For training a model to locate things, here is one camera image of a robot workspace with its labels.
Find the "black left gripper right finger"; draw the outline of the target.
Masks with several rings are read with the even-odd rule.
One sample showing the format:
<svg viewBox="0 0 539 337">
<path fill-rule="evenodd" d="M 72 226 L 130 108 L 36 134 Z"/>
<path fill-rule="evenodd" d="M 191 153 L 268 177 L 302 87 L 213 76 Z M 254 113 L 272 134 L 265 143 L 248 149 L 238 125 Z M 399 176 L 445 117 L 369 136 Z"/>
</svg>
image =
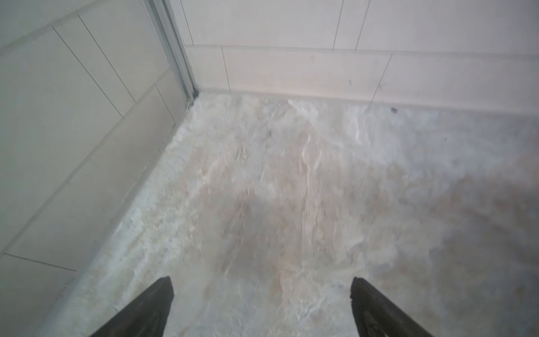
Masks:
<svg viewBox="0 0 539 337">
<path fill-rule="evenodd" d="M 432 337 L 364 278 L 354 277 L 350 299 L 359 336 Z"/>
</svg>

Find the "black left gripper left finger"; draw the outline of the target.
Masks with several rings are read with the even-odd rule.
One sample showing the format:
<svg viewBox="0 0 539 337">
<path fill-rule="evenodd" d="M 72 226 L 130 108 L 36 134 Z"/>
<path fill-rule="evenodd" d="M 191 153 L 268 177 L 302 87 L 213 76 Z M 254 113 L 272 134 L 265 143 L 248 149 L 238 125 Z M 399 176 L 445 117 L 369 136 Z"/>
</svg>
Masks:
<svg viewBox="0 0 539 337">
<path fill-rule="evenodd" d="M 161 277 L 91 337 L 163 336 L 173 298 L 171 278 Z"/>
</svg>

